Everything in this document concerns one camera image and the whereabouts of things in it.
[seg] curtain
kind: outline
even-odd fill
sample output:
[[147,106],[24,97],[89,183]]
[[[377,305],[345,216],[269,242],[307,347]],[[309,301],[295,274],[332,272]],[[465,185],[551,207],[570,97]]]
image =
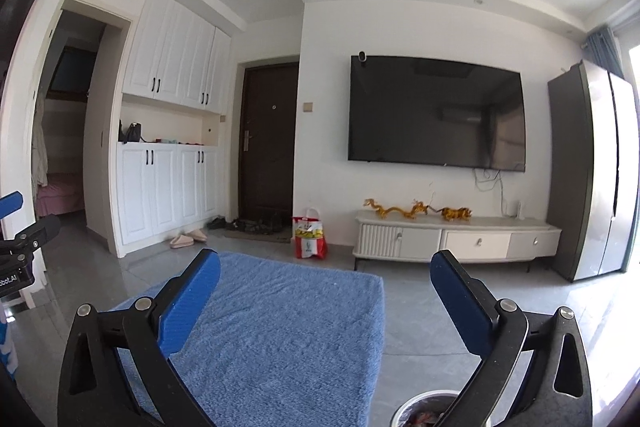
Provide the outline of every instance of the curtain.
[[594,31],[587,37],[586,44],[591,62],[609,71],[609,73],[625,78],[611,28],[603,26]]

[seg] brown door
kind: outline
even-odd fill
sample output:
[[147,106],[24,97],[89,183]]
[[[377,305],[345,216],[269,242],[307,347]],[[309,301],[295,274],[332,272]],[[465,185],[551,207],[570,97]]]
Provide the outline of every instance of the brown door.
[[240,124],[239,214],[283,223],[293,211],[298,63],[244,74]]

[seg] white tv cabinet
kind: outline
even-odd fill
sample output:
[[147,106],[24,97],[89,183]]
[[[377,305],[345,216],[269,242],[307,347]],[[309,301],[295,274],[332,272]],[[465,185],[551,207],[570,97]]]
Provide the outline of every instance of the white tv cabinet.
[[381,219],[373,210],[361,210],[356,220],[356,267],[358,259],[428,263],[445,249],[460,263],[530,261],[555,255],[561,232],[543,221],[513,217],[445,221],[437,214],[415,219],[390,214]]

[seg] black handbag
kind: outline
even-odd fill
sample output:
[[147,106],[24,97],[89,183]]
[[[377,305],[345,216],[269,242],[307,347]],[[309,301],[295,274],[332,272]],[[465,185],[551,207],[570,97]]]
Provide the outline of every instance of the black handbag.
[[124,143],[139,142],[142,139],[142,124],[132,123],[124,134]]

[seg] pink slipper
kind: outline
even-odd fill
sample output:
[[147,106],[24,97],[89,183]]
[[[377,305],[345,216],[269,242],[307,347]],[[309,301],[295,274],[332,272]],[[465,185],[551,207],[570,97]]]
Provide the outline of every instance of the pink slipper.
[[186,235],[179,235],[178,237],[174,237],[169,242],[169,247],[171,248],[190,247],[191,245],[193,245],[193,237],[187,237]]
[[198,243],[207,242],[207,235],[201,229],[191,230],[191,232],[188,232],[187,235],[189,237],[193,237],[194,240],[196,240]]

